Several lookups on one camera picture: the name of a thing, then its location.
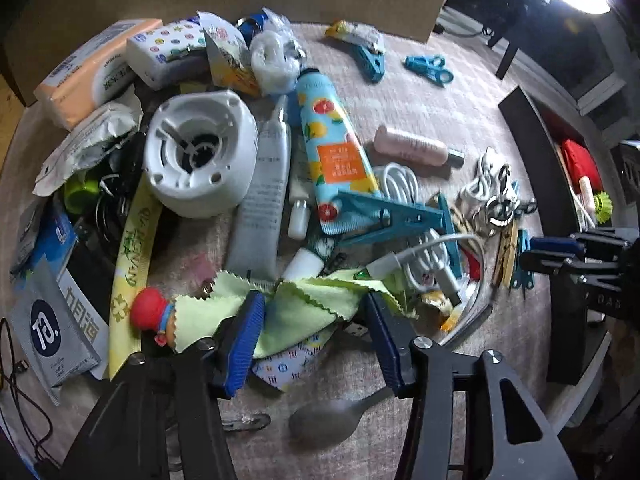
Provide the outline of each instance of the white tube cap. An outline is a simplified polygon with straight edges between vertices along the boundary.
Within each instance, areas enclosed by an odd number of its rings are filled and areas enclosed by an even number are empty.
[[[284,269],[281,278],[289,282],[303,278],[316,278],[324,269],[324,260],[304,247],[300,247],[291,263]]]
[[[296,200],[291,209],[291,217],[289,219],[289,231],[287,231],[289,238],[293,240],[304,240],[310,218],[311,209],[308,204],[303,200]]]

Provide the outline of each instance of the gray packet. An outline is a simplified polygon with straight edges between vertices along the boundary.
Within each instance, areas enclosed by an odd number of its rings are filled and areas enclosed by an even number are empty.
[[[40,219],[48,200],[48,196],[46,198],[36,197],[20,215],[14,261],[9,269],[12,276],[20,272],[36,247],[36,240],[40,232]]]
[[[26,280],[9,323],[56,406],[60,404],[60,384],[100,362],[71,314],[46,258],[40,259]]]

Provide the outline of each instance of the yellow packet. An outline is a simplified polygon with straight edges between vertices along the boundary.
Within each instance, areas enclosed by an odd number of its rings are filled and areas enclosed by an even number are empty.
[[[213,83],[252,97],[260,97],[260,87],[251,70],[249,48],[231,23],[210,12],[199,12]]]
[[[127,357],[140,351],[140,332],[129,322],[131,303],[146,287],[151,249],[154,246],[162,204],[151,194],[143,175],[125,222],[116,273],[111,289],[109,312],[109,379],[120,370]]]

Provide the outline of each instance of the white plastic bag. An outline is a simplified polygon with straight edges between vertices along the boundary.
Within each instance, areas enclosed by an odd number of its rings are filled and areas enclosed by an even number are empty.
[[[97,166],[113,141],[136,129],[141,117],[140,100],[131,85],[121,97],[82,120],[47,157],[33,194],[49,196],[74,173]]]
[[[287,94],[306,68],[306,52],[285,16],[265,7],[262,10],[268,18],[251,42],[251,68],[263,94]]]

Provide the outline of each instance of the wooden clothespin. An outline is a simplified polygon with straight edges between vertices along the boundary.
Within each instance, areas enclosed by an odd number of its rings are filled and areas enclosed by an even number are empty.
[[[498,289],[500,285],[511,286],[511,277],[516,263],[518,251],[518,223],[511,223],[500,232],[500,245],[498,246],[498,257],[495,262],[494,277],[492,285]]]

